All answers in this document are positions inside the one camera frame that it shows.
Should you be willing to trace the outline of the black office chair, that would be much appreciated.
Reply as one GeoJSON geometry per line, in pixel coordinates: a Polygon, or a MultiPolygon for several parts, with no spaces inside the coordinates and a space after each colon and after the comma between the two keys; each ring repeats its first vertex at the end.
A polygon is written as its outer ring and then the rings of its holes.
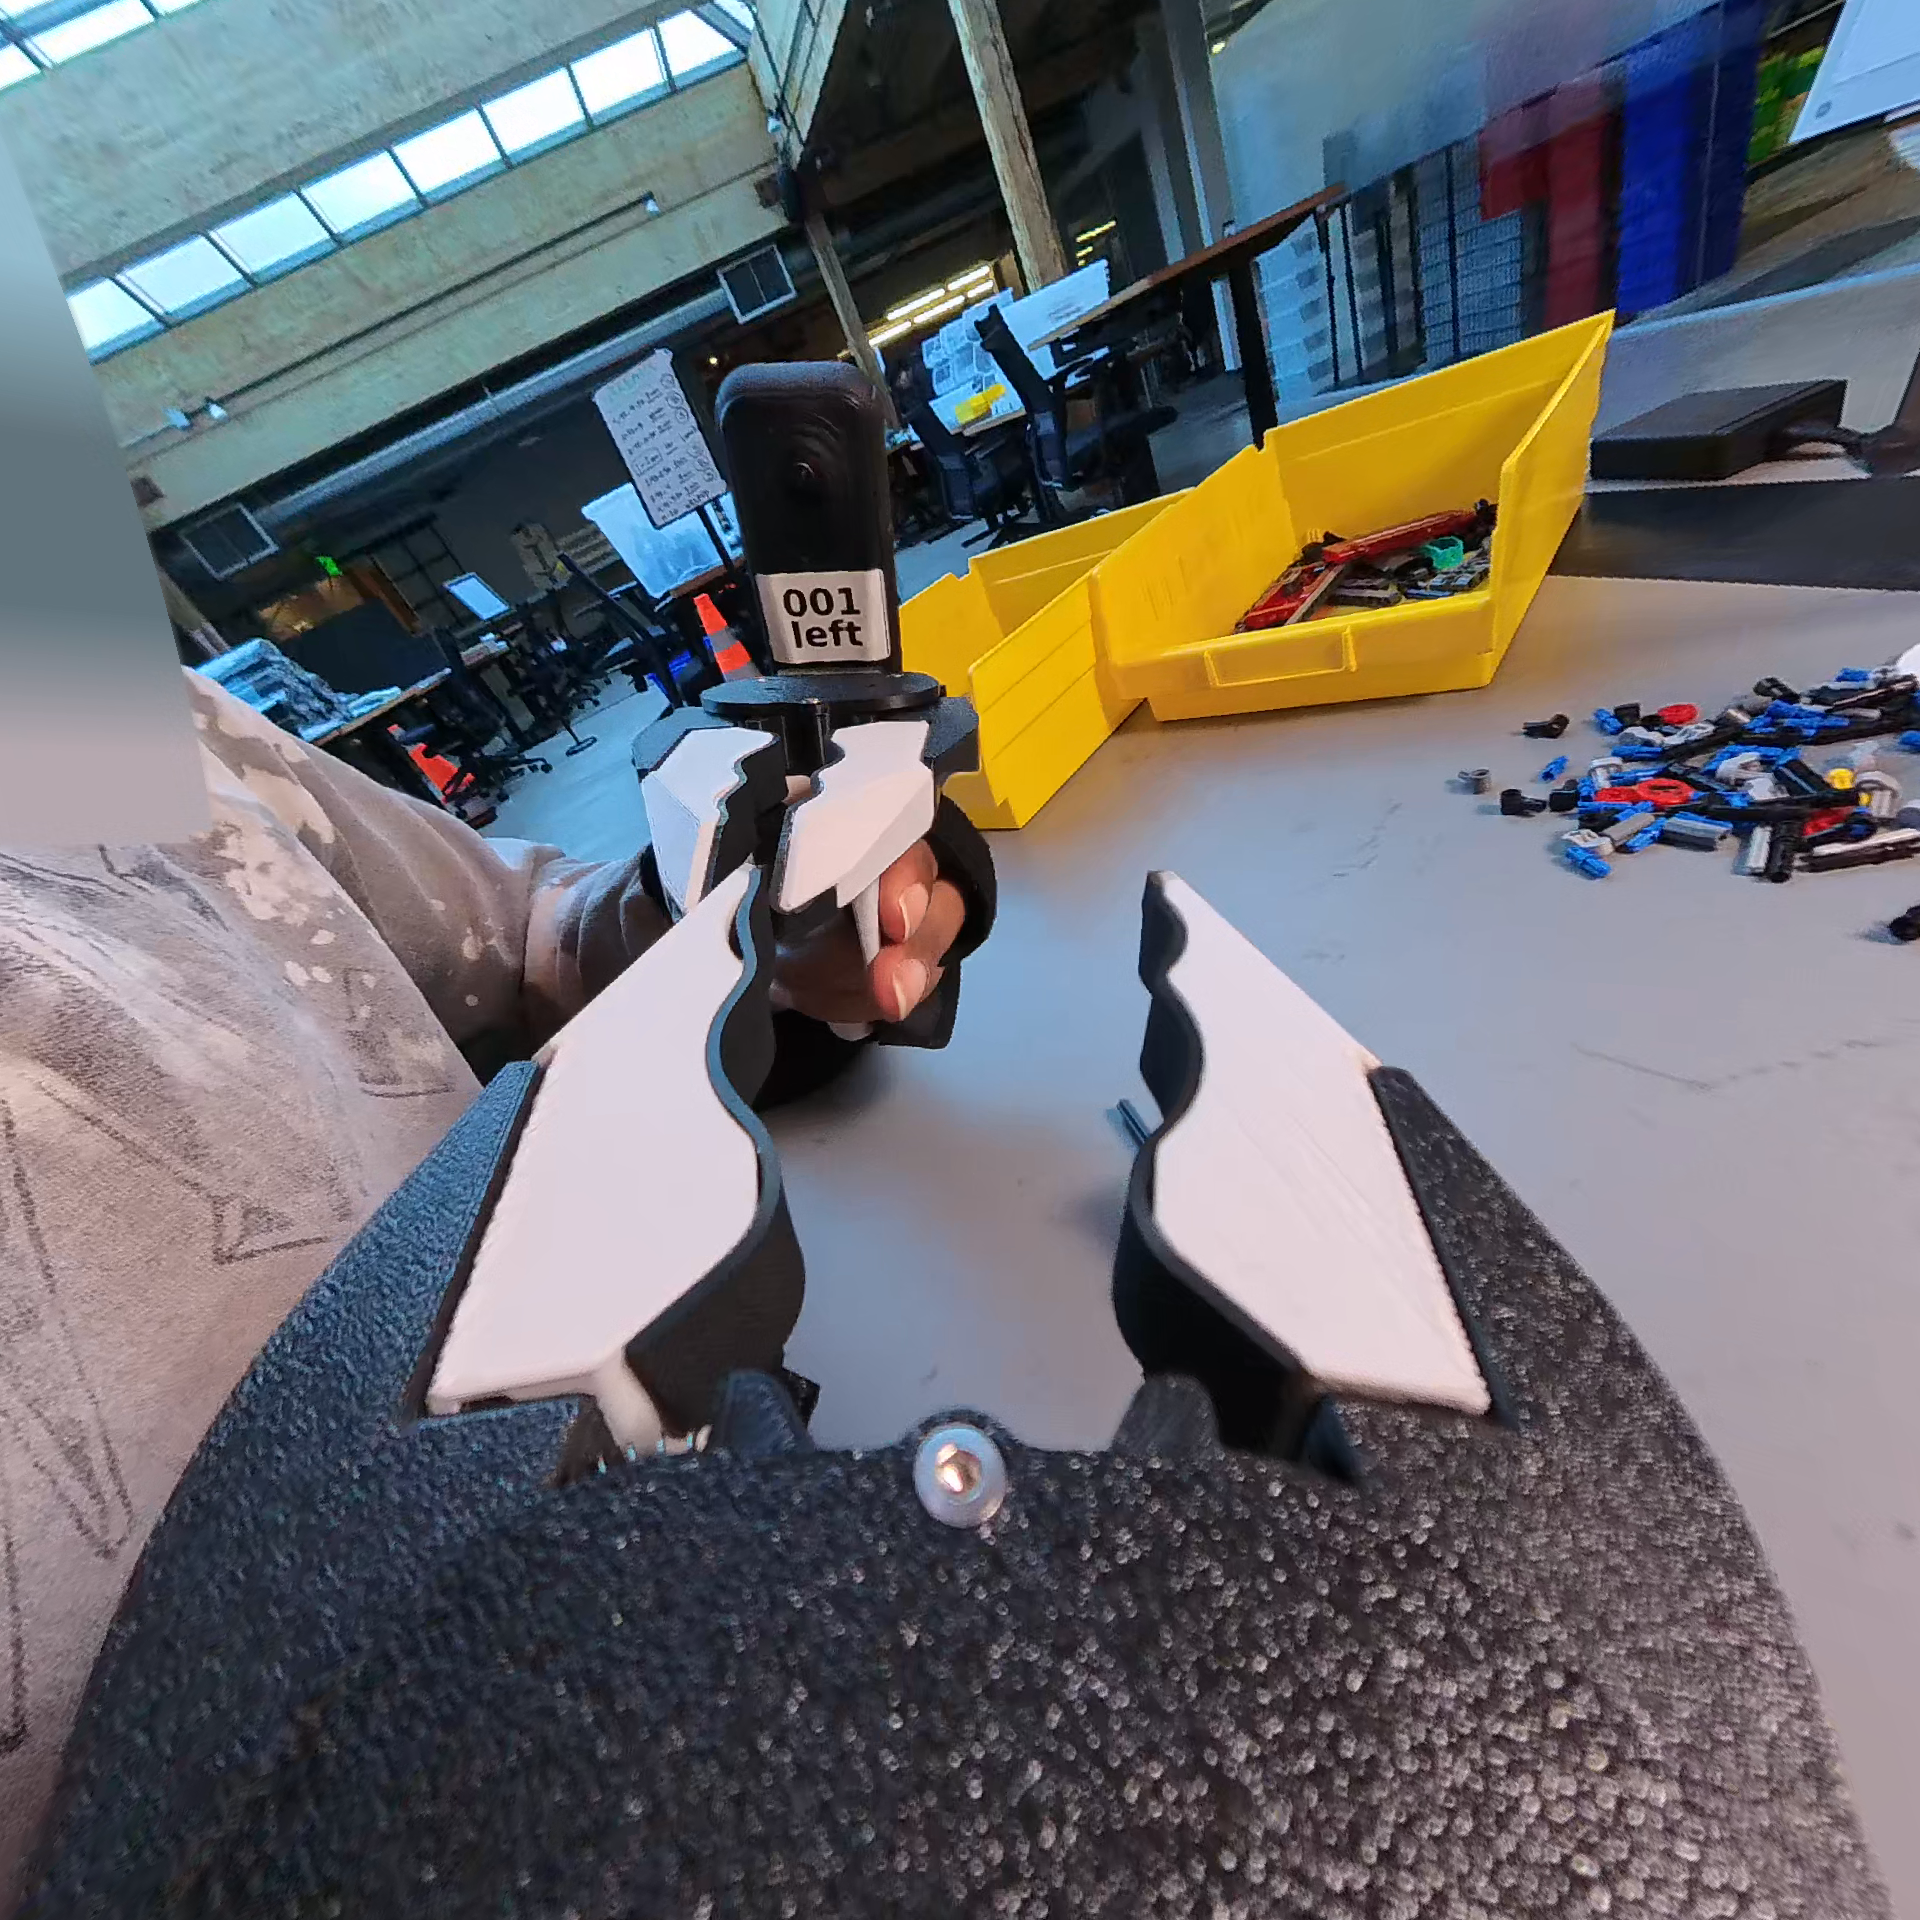
{"type": "Polygon", "coordinates": [[[1136,509],[1164,488],[1149,440],[1175,422],[1164,404],[1145,404],[1131,375],[1098,356],[1072,358],[1043,375],[1018,343],[1003,307],[973,325],[982,348],[1019,399],[1032,493],[1045,528],[1072,521],[1068,495],[1136,509]]]}

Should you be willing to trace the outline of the pile of mixed coloured connectors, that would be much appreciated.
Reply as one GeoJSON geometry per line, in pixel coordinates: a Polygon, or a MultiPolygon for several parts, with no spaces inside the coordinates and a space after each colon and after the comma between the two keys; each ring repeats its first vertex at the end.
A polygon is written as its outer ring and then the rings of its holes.
{"type": "Polygon", "coordinates": [[[1766,676],[1715,706],[1602,705],[1589,728],[1591,746],[1475,797],[1546,822],[1579,879],[1654,851],[1724,855],[1768,887],[1915,869],[1915,654],[1816,685],[1766,676]]]}

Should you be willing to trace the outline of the assorted spare parts heap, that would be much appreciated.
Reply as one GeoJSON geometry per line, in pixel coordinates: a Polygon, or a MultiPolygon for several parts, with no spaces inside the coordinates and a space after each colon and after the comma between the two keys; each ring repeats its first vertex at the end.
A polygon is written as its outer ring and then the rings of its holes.
{"type": "Polygon", "coordinates": [[[1384,612],[1480,591],[1491,570],[1495,502],[1450,509],[1356,538],[1308,541],[1233,624],[1271,632],[1337,612],[1384,612]]]}

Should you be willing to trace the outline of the white notice board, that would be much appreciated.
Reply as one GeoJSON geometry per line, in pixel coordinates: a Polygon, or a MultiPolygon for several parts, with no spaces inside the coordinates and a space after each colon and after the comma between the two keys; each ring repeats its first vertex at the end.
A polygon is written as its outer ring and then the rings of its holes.
{"type": "Polygon", "coordinates": [[[654,348],[593,388],[592,404],[651,528],[666,531],[725,495],[708,433],[667,348],[654,348]]]}

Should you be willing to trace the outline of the grey patterned sweatshirt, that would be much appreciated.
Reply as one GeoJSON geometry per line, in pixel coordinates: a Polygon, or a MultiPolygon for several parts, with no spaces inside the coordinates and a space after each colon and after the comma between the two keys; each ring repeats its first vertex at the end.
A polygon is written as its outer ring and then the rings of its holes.
{"type": "Polygon", "coordinates": [[[181,672],[209,822],[3,851],[3,1859],[231,1385],[461,1117],[555,855],[181,672]]]}

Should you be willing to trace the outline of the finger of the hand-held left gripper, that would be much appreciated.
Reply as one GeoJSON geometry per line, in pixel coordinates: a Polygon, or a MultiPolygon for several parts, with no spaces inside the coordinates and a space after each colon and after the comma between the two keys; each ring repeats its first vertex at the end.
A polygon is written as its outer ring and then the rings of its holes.
{"type": "Polygon", "coordinates": [[[639,803],[666,913],[686,918],[742,869],[765,861],[787,805],[776,733],[672,724],[639,743],[639,803]]]}
{"type": "Polygon", "coordinates": [[[833,733],[833,759],[784,817],[773,913],[803,915],[820,900],[847,909],[924,839],[937,803],[928,737],[930,724],[833,733]]]}

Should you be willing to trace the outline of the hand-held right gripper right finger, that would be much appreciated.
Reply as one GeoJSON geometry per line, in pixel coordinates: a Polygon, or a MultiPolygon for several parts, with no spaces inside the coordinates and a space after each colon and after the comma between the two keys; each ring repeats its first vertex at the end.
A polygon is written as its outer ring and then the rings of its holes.
{"type": "Polygon", "coordinates": [[[1115,1326],[1217,1440],[1356,1479],[1352,1409],[1495,1419],[1495,1377],[1382,1102],[1380,1061],[1172,873],[1145,877],[1115,1326]]]}

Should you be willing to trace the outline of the person's left hand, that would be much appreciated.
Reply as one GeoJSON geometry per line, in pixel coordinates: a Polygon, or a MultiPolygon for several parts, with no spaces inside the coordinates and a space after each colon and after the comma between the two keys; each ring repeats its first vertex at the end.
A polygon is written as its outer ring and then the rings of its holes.
{"type": "Polygon", "coordinates": [[[851,911],[780,945],[772,1007],[845,1030],[912,1016],[940,986],[966,922],[959,891],[920,841],[875,880],[877,947],[866,955],[851,911]]]}

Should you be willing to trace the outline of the black power adapter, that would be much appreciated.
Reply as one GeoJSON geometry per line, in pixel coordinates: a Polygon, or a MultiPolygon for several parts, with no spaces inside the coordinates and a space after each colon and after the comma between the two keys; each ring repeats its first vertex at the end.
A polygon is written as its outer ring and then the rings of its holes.
{"type": "Polygon", "coordinates": [[[1800,449],[1850,458],[1860,435],[1841,425],[1845,380],[1798,380],[1673,396],[1595,433],[1595,483],[1719,483],[1800,449]]]}

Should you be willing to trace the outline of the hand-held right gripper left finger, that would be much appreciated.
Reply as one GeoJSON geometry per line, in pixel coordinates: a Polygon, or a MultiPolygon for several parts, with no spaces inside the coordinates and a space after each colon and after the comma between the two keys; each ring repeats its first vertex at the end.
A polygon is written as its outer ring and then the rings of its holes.
{"type": "Polygon", "coordinates": [[[803,1256],[756,1099],[772,920],[743,867],[540,1051],[425,1386],[430,1415],[586,1397],[651,1453],[776,1373],[803,1256]]]}

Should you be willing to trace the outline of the yellow storage bin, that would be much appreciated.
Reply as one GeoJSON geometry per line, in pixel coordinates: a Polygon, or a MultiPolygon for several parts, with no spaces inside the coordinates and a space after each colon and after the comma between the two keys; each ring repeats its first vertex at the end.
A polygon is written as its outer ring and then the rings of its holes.
{"type": "Polygon", "coordinates": [[[1486,686],[1582,507],[1614,326],[1602,313],[1347,399],[1215,469],[1091,570],[1118,691],[1172,723],[1486,686]],[[1238,630],[1309,541],[1483,500],[1477,589],[1238,630]]]}
{"type": "Polygon", "coordinates": [[[973,828],[1024,828],[1133,712],[1099,657],[1091,577],[1182,499],[1016,541],[901,602],[903,667],[976,716],[978,768],[943,787],[973,828]]]}

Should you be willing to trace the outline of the person's left forearm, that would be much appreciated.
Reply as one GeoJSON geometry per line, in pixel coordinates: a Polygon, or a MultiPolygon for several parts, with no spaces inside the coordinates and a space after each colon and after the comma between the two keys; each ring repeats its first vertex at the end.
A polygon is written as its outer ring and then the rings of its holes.
{"type": "Polygon", "coordinates": [[[620,981],[659,939],[672,916],[647,841],[623,861],[555,856],[530,894],[518,969],[499,1012],[458,1041],[484,1088],[531,1061],[593,998],[620,981]]]}

